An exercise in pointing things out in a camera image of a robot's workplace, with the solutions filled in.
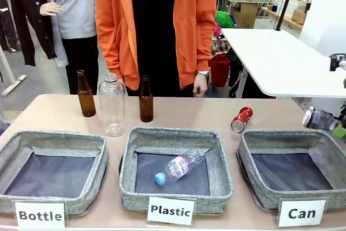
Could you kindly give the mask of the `person's left hand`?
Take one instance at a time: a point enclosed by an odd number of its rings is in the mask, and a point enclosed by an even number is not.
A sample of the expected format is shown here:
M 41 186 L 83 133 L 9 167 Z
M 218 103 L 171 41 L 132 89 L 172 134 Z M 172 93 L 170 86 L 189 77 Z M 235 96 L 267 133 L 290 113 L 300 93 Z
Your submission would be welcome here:
M 194 89 L 193 93 L 195 97 L 202 97 L 207 88 L 208 88 L 208 83 L 207 83 L 207 71 L 199 71 L 194 79 Z

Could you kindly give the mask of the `person's right hand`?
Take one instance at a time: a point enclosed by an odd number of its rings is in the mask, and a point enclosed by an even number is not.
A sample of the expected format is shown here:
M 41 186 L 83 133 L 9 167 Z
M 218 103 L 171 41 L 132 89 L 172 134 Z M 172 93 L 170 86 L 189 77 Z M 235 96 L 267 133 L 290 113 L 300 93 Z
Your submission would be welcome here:
M 117 83 L 121 86 L 124 96 L 127 96 L 128 93 L 123 78 L 118 78 Z

